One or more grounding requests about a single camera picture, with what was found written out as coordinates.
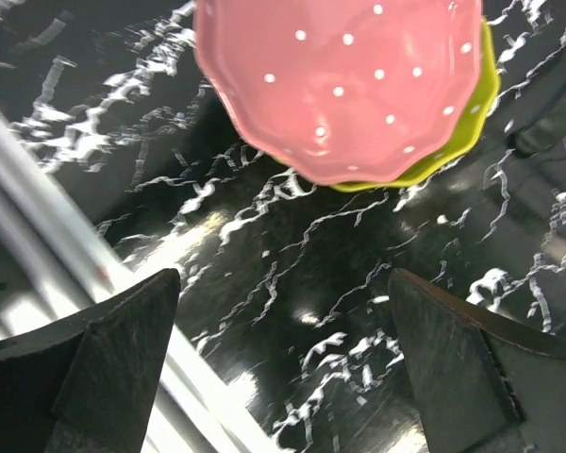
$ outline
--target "bowl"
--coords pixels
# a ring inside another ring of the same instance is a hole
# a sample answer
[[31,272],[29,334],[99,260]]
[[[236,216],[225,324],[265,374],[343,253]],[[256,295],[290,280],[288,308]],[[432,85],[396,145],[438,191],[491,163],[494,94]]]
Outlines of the bowl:
[[464,155],[475,146],[500,88],[501,79],[495,67],[491,28],[485,20],[482,23],[482,74],[449,142],[437,152],[421,159],[392,182],[345,182],[332,187],[340,192],[358,192],[376,187],[408,187],[423,182],[443,165]]
[[198,0],[195,55],[240,135],[324,185],[393,181],[451,137],[481,0]]

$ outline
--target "pink plate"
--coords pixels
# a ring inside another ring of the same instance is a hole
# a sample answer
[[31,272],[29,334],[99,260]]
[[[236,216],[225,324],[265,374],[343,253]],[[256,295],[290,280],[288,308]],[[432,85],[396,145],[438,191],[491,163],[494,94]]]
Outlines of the pink plate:
[[198,0],[196,56],[240,134],[319,184],[392,181],[451,137],[481,0]]

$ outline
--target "plate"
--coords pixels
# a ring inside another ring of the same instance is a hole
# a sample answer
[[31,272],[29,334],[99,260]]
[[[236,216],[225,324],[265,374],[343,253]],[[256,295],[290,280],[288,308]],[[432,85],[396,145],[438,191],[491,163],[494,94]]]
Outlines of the plate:
[[482,74],[467,107],[461,113],[455,132],[445,146],[421,159],[398,179],[387,183],[345,182],[332,186],[340,192],[358,192],[376,187],[407,187],[423,182],[451,160],[472,149],[478,141],[487,114],[501,88],[501,79],[495,67],[490,26],[482,23]]
[[251,145],[318,184],[392,181],[448,142],[480,0],[199,0],[195,55]]

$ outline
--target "yellow bowl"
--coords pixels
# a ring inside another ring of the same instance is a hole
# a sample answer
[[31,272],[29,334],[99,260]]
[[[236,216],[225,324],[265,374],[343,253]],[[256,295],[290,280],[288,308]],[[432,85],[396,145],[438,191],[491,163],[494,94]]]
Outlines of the yellow bowl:
[[501,80],[495,68],[491,28],[486,20],[482,22],[482,73],[478,84],[451,139],[426,158],[414,164],[400,177],[391,182],[343,182],[331,186],[340,192],[358,192],[376,187],[407,187],[418,184],[440,169],[445,163],[467,153],[480,137],[487,119],[487,113],[501,87]]

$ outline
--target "stacked bowl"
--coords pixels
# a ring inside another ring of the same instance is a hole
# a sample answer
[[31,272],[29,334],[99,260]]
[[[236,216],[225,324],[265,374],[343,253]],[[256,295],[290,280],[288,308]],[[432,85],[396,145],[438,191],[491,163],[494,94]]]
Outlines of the stacked bowl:
[[499,90],[481,0],[198,0],[194,21],[240,135],[344,192],[464,154]]

